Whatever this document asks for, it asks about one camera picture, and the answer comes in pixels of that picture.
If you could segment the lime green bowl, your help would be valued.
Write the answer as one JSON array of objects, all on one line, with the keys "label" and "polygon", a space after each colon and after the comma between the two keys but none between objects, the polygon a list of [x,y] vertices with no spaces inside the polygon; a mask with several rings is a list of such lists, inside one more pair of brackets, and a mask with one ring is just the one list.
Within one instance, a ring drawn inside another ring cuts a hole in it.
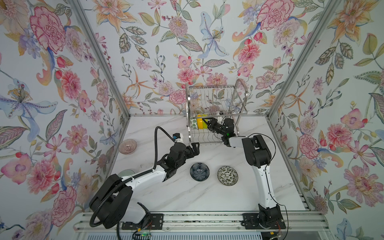
[{"label": "lime green bowl", "polygon": [[207,129],[208,128],[207,121],[206,121],[205,118],[202,118],[202,128],[203,129]]}]

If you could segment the yellow bowl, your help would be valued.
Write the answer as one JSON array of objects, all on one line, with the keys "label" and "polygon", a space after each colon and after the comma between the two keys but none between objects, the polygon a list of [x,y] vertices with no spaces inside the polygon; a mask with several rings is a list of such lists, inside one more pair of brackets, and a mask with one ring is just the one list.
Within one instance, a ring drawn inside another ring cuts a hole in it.
[{"label": "yellow bowl", "polygon": [[204,121],[202,120],[202,115],[198,115],[197,126],[198,126],[198,129],[204,128]]}]

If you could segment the green leaf pattern bowl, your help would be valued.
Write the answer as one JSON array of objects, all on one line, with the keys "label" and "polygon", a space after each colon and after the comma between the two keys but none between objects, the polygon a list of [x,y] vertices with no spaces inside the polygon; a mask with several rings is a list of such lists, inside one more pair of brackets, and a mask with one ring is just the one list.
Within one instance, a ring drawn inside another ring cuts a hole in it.
[{"label": "green leaf pattern bowl", "polygon": [[191,128],[198,129],[197,119],[191,119]]}]

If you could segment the dark blue flower bowl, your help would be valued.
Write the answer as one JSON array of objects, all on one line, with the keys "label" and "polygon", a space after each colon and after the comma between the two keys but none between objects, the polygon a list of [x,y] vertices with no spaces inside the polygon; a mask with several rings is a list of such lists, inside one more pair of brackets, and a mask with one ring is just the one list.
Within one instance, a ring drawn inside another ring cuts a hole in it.
[{"label": "dark blue flower bowl", "polygon": [[190,175],[193,180],[203,182],[210,176],[210,169],[204,163],[195,163],[190,168]]}]

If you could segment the pink striped ceramic bowl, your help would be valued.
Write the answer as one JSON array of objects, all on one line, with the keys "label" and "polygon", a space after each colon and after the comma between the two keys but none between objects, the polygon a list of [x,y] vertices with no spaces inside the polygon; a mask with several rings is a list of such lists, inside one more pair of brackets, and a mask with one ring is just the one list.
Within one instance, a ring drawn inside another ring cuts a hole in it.
[{"label": "pink striped ceramic bowl", "polygon": [[123,140],[119,145],[119,152],[123,155],[132,154],[137,148],[137,142],[133,139]]}]

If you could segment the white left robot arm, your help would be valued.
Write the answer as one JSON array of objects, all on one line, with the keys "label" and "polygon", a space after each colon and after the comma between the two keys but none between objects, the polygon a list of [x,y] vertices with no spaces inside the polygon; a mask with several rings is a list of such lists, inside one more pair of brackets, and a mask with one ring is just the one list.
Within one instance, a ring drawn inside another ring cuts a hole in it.
[{"label": "white left robot arm", "polygon": [[155,169],[149,169],[136,175],[119,177],[110,175],[90,201],[93,214],[90,218],[90,227],[103,225],[110,229],[123,218],[138,224],[149,215],[149,210],[141,203],[131,205],[130,201],[135,193],[155,186],[172,178],[177,169],[186,163],[186,160],[200,154],[200,143],[174,143],[170,152],[156,163]]}]

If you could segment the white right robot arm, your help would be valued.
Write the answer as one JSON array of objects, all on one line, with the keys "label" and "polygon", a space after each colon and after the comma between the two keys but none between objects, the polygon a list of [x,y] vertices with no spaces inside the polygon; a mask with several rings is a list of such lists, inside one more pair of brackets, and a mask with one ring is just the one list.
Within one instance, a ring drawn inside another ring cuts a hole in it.
[{"label": "white right robot arm", "polygon": [[288,222],[283,218],[281,204],[275,198],[271,184],[270,166],[275,157],[267,146],[264,134],[252,134],[248,137],[235,134],[233,119],[225,119],[221,123],[216,118],[204,118],[207,129],[217,135],[221,135],[223,144],[230,148],[242,148],[245,159],[256,177],[259,191],[257,216],[245,217],[243,223],[247,229],[286,229]]}]

